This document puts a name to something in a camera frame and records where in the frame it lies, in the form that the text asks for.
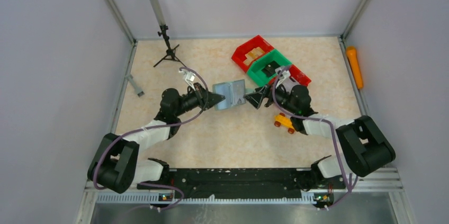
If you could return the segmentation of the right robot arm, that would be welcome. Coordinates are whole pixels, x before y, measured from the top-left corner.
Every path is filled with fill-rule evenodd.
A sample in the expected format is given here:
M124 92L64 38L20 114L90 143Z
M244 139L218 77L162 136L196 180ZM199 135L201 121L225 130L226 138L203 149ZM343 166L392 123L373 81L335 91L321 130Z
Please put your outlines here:
M396 158L394 148L370 116L348 120L321 115L312 109L306 86L295 85L287 91L282 85L276 89L266 85L244 98L256 109L267 99L266 107L276 104L290 116L295 131L333 141L336 154L311 165L317 181L347 174L366 177Z

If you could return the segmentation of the green card holder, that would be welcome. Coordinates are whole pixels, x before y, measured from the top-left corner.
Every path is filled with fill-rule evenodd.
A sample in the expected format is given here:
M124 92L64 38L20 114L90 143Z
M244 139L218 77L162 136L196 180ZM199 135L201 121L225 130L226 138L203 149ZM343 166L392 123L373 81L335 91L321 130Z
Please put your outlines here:
M213 85L212 89L214 93L225 97L223 101L214 106L216 111L222 111L246 104L244 95L255 91L254 88L246 87L246 81L244 79L217 83Z

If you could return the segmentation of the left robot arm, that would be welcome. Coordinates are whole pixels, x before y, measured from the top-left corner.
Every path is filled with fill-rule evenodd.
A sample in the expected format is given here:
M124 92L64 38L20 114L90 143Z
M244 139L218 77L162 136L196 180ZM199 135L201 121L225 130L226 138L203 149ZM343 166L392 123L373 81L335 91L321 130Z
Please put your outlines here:
M139 155L174 137L182 125L194 120L181 121L181 115L196 108L204 112L225 99L224 95L210 92L199 83L189 86L183 95L175 88L164 90L159 111L149 124L122 135L107 133L103 137L87 171L87 178L98 190L125 192L136 180Z

